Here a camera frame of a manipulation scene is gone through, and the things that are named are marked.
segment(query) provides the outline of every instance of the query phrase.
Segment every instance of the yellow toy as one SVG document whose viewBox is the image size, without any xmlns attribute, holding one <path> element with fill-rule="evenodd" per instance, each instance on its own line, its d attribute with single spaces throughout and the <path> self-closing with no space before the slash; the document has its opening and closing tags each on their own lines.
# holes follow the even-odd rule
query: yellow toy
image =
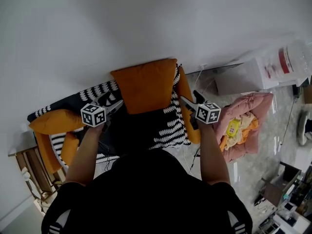
<svg viewBox="0 0 312 234">
<path fill-rule="evenodd" d="M 239 126 L 240 126 L 240 120 L 232 119 L 229 123 L 228 129 L 226 130 L 226 134 L 230 137 L 234 137 L 237 133 Z"/>
</svg>

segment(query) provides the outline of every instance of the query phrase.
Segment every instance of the person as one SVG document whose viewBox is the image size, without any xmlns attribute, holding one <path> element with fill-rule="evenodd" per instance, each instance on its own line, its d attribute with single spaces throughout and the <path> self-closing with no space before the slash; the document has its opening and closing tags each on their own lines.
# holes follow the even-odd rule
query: person
<svg viewBox="0 0 312 234">
<path fill-rule="evenodd" d="M 230 186 L 212 126 L 198 126 L 202 180 L 188 175 L 167 151 L 134 147 L 94 179 L 103 125 L 89 128 L 42 221 L 42 233 L 252 233 L 252 219 Z"/>
</svg>

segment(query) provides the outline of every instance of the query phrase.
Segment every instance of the pink pet bed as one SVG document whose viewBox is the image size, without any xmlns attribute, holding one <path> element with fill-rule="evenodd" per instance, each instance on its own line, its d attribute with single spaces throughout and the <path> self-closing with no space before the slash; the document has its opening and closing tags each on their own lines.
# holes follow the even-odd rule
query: pink pet bed
<svg viewBox="0 0 312 234">
<path fill-rule="evenodd" d="M 221 138 L 226 132 L 229 122 L 246 112 L 251 112 L 258 119 L 258 128 L 250 130 L 247 140 L 243 144 L 236 144 L 223 151 L 226 162 L 230 162 L 244 154 L 256 154 L 258 152 L 258 136 L 260 127 L 272 104 L 273 94 L 253 93 L 236 99 L 230 106 L 221 110 L 219 122 L 214 124 L 216 139 L 220 144 Z"/>
</svg>

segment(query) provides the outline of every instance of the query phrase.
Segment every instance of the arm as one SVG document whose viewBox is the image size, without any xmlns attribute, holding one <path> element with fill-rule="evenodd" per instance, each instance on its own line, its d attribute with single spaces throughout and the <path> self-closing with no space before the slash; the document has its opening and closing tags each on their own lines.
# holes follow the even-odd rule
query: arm
<svg viewBox="0 0 312 234">
<path fill-rule="evenodd" d="M 104 124 L 89 128 L 68 168 L 65 183 L 77 182 L 86 185 L 93 180 L 98 152 L 98 138 Z"/>
<path fill-rule="evenodd" d="M 215 138 L 212 125 L 197 122 L 200 130 L 201 179 L 211 185 L 218 182 L 230 184 L 228 167 Z"/>
</svg>

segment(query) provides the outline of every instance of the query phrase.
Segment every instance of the white wall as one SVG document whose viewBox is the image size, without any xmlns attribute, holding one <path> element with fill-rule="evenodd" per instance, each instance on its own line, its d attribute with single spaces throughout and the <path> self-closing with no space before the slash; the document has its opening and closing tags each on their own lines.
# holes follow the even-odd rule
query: white wall
<svg viewBox="0 0 312 234">
<path fill-rule="evenodd" d="M 29 206 L 13 222 L 11 222 L 2 234 L 41 234 L 41 222 L 43 215 L 34 204 Z"/>
<path fill-rule="evenodd" d="M 0 0 L 0 214 L 28 194 L 5 154 L 29 113 L 121 67 L 174 56 L 191 72 L 285 36 L 310 42 L 311 8 L 312 0 Z"/>
</svg>

